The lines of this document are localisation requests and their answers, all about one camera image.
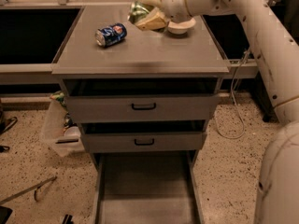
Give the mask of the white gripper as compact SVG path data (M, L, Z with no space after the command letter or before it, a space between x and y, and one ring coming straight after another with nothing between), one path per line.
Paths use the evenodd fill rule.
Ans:
M170 20L174 23L188 21L191 17L185 0L138 0L140 3L156 7L135 26L141 31L163 30Z

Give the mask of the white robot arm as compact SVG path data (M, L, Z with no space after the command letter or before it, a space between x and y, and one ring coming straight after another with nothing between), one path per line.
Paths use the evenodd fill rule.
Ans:
M257 189L254 224L299 224L299 46L265 0L138 0L153 10L136 26L165 28L198 15L234 13L283 127L268 145Z

